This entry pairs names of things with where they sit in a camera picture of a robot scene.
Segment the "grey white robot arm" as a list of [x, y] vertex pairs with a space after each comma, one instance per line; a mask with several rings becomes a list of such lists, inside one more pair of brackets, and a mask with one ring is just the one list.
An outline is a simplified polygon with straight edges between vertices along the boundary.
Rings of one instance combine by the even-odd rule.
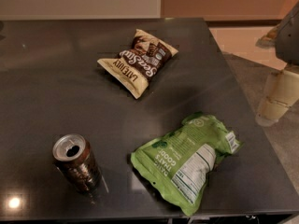
[[255, 118], [264, 127], [277, 123], [299, 100], [299, 2], [278, 26], [275, 51], [286, 66], [266, 80]]

